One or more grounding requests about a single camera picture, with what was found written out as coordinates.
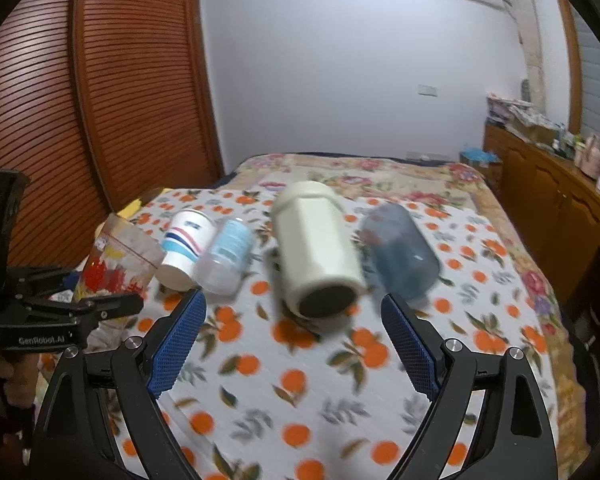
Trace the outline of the person's left hand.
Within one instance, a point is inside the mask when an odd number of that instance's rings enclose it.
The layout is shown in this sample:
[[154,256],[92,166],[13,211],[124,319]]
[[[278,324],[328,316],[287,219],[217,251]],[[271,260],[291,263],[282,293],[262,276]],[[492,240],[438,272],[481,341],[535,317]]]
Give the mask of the person's left hand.
[[38,382],[38,354],[28,353],[9,363],[0,356],[0,378],[5,379],[7,402],[16,408],[30,408]]

